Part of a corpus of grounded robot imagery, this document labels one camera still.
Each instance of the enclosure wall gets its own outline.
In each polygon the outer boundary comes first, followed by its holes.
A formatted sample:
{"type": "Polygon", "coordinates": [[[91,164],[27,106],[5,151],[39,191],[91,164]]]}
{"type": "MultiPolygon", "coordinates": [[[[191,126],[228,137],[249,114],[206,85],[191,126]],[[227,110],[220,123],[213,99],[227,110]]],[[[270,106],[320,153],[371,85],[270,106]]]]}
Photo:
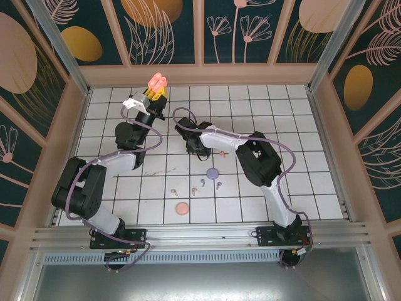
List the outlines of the enclosure wall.
{"type": "Polygon", "coordinates": [[[306,83],[349,0],[45,1],[92,87],[306,83]]]}
{"type": "Polygon", "coordinates": [[[401,10],[372,1],[316,91],[355,219],[401,296],[401,10]]]}
{"type": "Polygon", "coordinates": [[[83,95],[25,10],[0,7],[0,299],[46,226],[83,95]]]}

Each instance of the pink disc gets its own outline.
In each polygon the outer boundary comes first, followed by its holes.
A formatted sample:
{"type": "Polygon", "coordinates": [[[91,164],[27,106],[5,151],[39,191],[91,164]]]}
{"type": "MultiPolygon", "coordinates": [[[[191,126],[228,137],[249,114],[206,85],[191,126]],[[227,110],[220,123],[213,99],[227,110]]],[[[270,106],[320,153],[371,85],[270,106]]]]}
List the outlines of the pink disc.
{"type": "Polygon", "coordinates": [[[179,215],[186,215],[189,212],[189,206],[187,203],[185,202],[181,202],[177,204],[177,207],[175,207],[175,211],[179,214],[179,215]]]}

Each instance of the metal frame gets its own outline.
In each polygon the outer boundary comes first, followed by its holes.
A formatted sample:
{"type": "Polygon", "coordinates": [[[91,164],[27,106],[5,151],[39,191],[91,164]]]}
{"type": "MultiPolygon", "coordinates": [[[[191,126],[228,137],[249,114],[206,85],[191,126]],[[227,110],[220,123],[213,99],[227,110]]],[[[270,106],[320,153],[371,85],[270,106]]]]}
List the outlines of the metal frame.
{"type": "MultiPolygon", "coordinates": [[[[308,90],[307,94],[312,108],[313,116],[316,121],[316,126],[318,128],[320,139],[323,144],[323,149],[325,150],[326,158],[328,160],[331,175],[335,182],[337,195],[340,200],[344,202],[349,219],[351,221],[355,221],[356,218],[350,204],[350,198],[344,188],[343,178],[341,177],[341,172],[334,156],[333,146],[330,141],[330,136],[328,135],[326,125],[321,118],[321,112],[318,102],[316,101],[315,94],[311,90],[308,90]]],[[[378,267],[372,247],[370,245],[363,244],[361,246],[356,246],[355,249],[357,251],[358,259],[368,287],[370,298],[374,301],[389,301],[390,299],[388,297],[388,290],[382,278],[382,274],[378,267]]]]}
{"type": "Polygon", "coordinates": [[[51,16],[49,15],[49,12],[44,5],[44,1],[26,0],[26,3],[31,9],[36,20],[38,20],[38,23],[42,27],[51,44],[57,51],[57,54],[63,61],[64,66],[67,68],[72,78],[78,85],[78,88],[84,95],[87,95],[89,91],[89,86],[82,75],[80,67],[78,66],[76,60],[69,51],[67,44],[61,37],[60,31],[51,19],[51,16]]]}
{"type": "MultiPolygon", "coordinates": [[[[258,226],[273,223],[226,223],[186,225],[138,225],[146,228],[147,242],[153,251],[205,251],[205,250],[275,250],[276,246],[258,247],[251,232],[258,226]]],[[[369,244],[363,223],[348,221],[312,221],[315,248],[356,247],[369,244]]],[[[31,251],[76,252],[90,251],[88,228],[59,226],[38,228],[31,243],[31,251]]]]}
{"type": "Polygon", "coordinates": [[[316,127],[318,128],[318,133],[320,136],[321,143],[323,145],[323,149],[325,150],[326,159],[328,161],[328,165],[330,168],[331,176],[333,177],[333,181],[335,183],[335,188],[337,192],[337,196],[341,203],[344,203],[346,207],[346,211],[348,213],[348,218],[350,221],[355,221],[355,214],[352,210],[348,194],[344,189],[344,181],[341,177],[341,172],[338,167],[338,163],[334,156],[333,144],[330,141],[326,125],[321,118],[321,112],[316,101],[315,94],[311,92],[311,90],[307,89],[306,94],[308,95],[309,103],[311,105],[312,114],[315,118],[316,127]]]}
{"type": "Polygon", "coordinates": [[[331,35],[330,40],[320,56],[315,71],[309,80],[309,88],[312,93],[318,88],[320,82],[330,67],[331,62],[334,60],[334,57],[346,40],[346,37],[352,29],[356,18],[363,9],[365,1],[366,0],[352,0],[348,3],[344,15],[338,23],[336,30],[334,30],[333,34],[331,35]]]}
{"type": "MultiPolygon", "coordinates": [[[[79,117],[76,120],[75,125],[74,125],[74,131],[73,131],[73,135],[72,135],[73,139],[70,142],[70,145],[68,147],[68,152],[67,152],[67,155],[66,155],[66,157],[64,159],[64,163],[66,163],[67,160],[69,158],[73,157],[74,154],[75,154],[75,149],[76,149],[76,146],[78,145],[78,140],[80,138],[80,132],[81,132],[82,127],[83,127],[83,121],[85,119],[86,111],[88,110],[89,101],[90,101],[90,98],[91,98],[92,91],[93,90],[90,89],[88,91],[88,93],[86,95],[84,95],[83,102],[81,104],[81,108],[80,108],[80,111],[79,111],[79,117]]],[[[52,225],[53,220],[55,218],[56,210],[58,210],[58,209],[56,209],[55,207],[51,208],[51,210],[49,211],[48,218],[46,219],[45,225],[47,225],[49,227],[52,225]]]]}

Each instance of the white tile floor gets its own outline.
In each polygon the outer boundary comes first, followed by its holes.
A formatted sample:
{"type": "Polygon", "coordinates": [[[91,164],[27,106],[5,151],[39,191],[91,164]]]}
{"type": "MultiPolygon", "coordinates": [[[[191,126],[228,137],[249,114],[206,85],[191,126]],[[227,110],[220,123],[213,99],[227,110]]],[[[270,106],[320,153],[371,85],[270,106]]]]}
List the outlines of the white tile floor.
{"type": "MultiPolygon", "coordinates": [[[[86,160],[116,150],[114,128],[122,121],[121,103],[128,94],[145,88],[96,88],[93,90],[76,155],[86,160]]],[[[311,107],[302,85],[238,85],[171,87],[169,103],[154,127],[164,136],[158,148],[148,151],[143,166],[106,182],[103,203],[126,224],[228,223],[269,220],[269,209],[260,189],[245,177],[236,158],[219,150],[207,161],[185,152],[185,142],[174,130],[171,118],[177,107],[188,107],[199,121],[211,121],[229,131],[263,132],[295,151],[297,163],[286,176],[291,203],[310,219],[343,219],[311,107]],[[222,186],[208,180],[206,170],[215,167],[222,186]],[[206,185],[202,187],[201,179],[206,185]],[[196,187],[195,196],[192,188],[196,187]],[[179,216],[175,206],[187,202],[189,214],[179,216]]],[[[130,117],[136,116],[134,110],[130,117]]],[[[188,116],[180,112],[179,117],[188,116]]],[[[149,133],[145,145],[158,137],[149,133]]],[[[284,168],[289,153],[274,145],[284,168]]],[[[57,225],[73,225],[64,213],[57,225]]]]}

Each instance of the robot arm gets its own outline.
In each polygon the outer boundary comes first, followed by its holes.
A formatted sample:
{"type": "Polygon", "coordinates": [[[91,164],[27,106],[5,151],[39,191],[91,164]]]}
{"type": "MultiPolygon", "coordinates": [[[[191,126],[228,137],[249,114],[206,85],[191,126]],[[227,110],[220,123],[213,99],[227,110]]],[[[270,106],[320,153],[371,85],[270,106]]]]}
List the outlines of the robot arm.
{"type": "MultiPolygon", "coordinates": [[[[124,102],[124,106],[127,108],[135,107],[139,110],[135,120],[149,127],[152,126],[156,118],[165,120],[162,111],[166,104],[165,88],[161,88],[156,93],[148,88],[143,94],[130,95],[128,100],[124,102]]],[[[115,128],[117,149],[123,151],[140,149],[148,131],[149,129],[128,122],[118,124],[115,128]]],[[[145,151],[135,154],[115,154],[89,166],[79,178],[78,183],[80,184],[73,188],[69,207],[70,213],[109,235],[127,239],[124,221],[112,215],[101,204],[103,187],[108,179],[140,167],[144,157],[145,151]]],[[[68,160],[51,199],[54,207],[65,209],[68,191],[78,171],[85,164],[85,160],[77,157],[68,160]]]]}
{"type": "MultiPolygon", "coordinates": [[[[301,226],[301,219],[297,214],[287,209],[279,195],[277,181],[281,174],[281,159],[269,142],[233,138],[231,136],[234,133],[221,129],[217,131],[218,128],[208,122],[203,122],[197,126],[190,119],[182,118],[179,124],[190,129],[213,130],[213,132],[200,133],[184,130],[178,125],[175,126],[176,131],[187,142],[186,148],[189,153],[208,156],[213,148],[235,154],[247,179],[261,188],[268,202],[269,213],[273,216],[274,226],[278,234],[283,237],[283,240],[286,240],[291,233],[296,232],[295,230],[301,226]]],[[[265,138],[260,132],[255,132],[249,136],[265,138]]],[[[284,193],[284,197],[289,204],[286,193],[284,193]]]]}

